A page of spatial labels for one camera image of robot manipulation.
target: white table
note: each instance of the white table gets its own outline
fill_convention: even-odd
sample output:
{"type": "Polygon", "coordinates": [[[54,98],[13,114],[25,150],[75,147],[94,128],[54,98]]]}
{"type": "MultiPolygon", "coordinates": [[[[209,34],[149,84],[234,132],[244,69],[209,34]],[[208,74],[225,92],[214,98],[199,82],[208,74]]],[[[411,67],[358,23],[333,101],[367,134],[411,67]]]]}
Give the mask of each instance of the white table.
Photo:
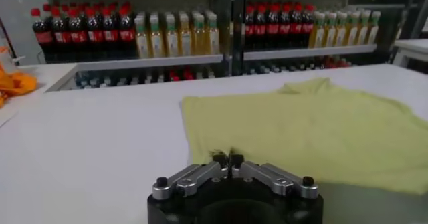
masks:
{"type": "Polygon", "coordinates": [[[428,39],[397,40],[395,46],[398,47],[393,62],[395,65],[405,67],[409,58],[428,62],[428,39]]]}
{"type": "MultiPolygon", "coordinates": [[[[184,96],[264,92],[319,76],[428,120],[428,76],[391,65],[49,92],[0,129],[0,223],[144,224],[155,179],[189,163],[184,96]]],[[[335,223],[412,223],[422,211],[419,196],[321,191],[335,223]]]]}

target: yellow t-shirt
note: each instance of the yellow t-shirt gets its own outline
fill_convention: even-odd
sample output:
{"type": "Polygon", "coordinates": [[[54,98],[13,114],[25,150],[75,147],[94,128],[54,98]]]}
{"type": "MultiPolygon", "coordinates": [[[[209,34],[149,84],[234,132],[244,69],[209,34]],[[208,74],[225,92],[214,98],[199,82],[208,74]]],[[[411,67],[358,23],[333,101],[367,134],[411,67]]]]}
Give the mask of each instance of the yellow t-shirt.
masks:
{"type": "Polygon", "coordinates": [[[428,122],[404,104],[328,78],[275,92],[186,97],[182,112],[194,163],[233,149],[318,181],[428,190],[428,122]]]}

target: metal shelf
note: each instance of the metal shelf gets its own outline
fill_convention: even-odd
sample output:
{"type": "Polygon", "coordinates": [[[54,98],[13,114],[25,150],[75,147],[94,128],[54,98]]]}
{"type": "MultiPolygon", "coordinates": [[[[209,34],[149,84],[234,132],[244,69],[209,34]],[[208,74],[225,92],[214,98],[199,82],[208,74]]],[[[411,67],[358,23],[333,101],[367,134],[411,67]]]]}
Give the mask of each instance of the metal shelf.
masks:
{"type": "Polygon", "coordinates": [[[357,45],[345,47],[316,48],[316,49],[284,49],[278,51],[245,52],[244,61],[280,59],[280,58],[308,58],[323,55],[346,55],[374,52],[377,45],[357,45]]]}
{"type": "Polygon", "coordinates": [[[116,60],[102,62],[79,62],[79,71],[117,70],[123,68],[143,68],[155,66],[174,66],[191,64],[214,64],[223,60],[223,55],[194,55],[176,58],[144,58],[133,60],[116,60]]]}

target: soda bottle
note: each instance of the soda bottle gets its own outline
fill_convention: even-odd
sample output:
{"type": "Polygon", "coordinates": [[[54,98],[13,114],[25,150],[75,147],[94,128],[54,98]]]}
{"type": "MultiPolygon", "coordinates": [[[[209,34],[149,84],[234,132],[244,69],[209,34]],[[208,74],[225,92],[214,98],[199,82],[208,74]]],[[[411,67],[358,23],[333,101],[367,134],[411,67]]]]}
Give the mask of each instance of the soda bottle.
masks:
{"type": "Polygon", "coordinates": [[[68,22],[61,17],[58,7],[52,9],[52,32],[56,40],[56,59],[60,62],[70,62],[73,60],[74,46],[68,22]]]}
{"type": "Polygon", "coordinates": [[[310,33],[314,29],[314,6],[307,5],[302,14],[302,47],[309,46],[310,33]]]}
{"type": "Polygon", "coordinates": [[[78,17],[78,10],[73,9],[70,11],[70,33],[75,49],[75,56],[77,61],[86,61],[90,59],[89,42],[86,23],[78,17]]]}
{"type": "Polygon", "coordinates": [[[88,16],[88,36],[91,47],[91,55],[95,60],[102,60],[106,58],[105,45],[104,45],[104,30],[103,23],[100,23],[95,18],[95,11],[92,8],[86,10],[88,16]]]}
{"type": "Polygon", "coordinates": [[[254,42],[256,49],[263,49],[265,47],[266,40],[266,6],[259,4],[257,6],[257,13],[255,14],[255,27],[254,27],[254,42]]]}
{"type": "Polygon", "coordinates": [[[33,17],[33,31],[43,54],[45,54],[46,63],[52,63],[55,60],[55,55],[53,53],[54,38],[52,37],[49,25],[40,17],[39,9],[32,9],[31,16],[33,17]]]}
{"type": "Polygon", "coordinates": [[[271,4],[269,15],[267,16],[267,40],[268,48],[278,47],[278,33],[280,30],[278,14],[280,12],[280,5],[277,3],[271,4]]]}
{"type": "Polygon", "coordinates": [[[135,25],[129,10],[126,7],[120,9],[120,40],[122,42],[122,53],[126,58],[137,58],[135,25]]]}
{"type": "Polygon", "coordinates": [[[104,8],[102,13],[104,15],[103,28],[107,55],[110,59],[117,60],[120,56],[118,24],[113,21],[112,13],[108,8],[104,8]]]}
{"type": "Polygon", "coordinates": [[[245,49],[253,49],[254,47],[254,6],[247,5],[247,13],[245,14],[245,49]]]}
{"type": "Polygon", "coordinates": [[[288,4],[282,6],[278,43],[280,48],[290,47],[290,6],[288,4]]]}

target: table surface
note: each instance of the table surface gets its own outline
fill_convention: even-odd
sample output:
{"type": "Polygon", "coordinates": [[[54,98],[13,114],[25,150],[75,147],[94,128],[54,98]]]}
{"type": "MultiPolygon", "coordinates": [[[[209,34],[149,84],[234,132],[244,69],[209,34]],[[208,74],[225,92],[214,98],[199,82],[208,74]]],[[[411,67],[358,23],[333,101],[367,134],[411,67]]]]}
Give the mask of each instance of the table surface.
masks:
{"type": "Polygon", "coordinates": [[[49,92],[0,129],[0,223],[146,223],[154,180],[189,163],[184,96],[330,77],[428,120],[428,76],[392,65],[49,92]]]}

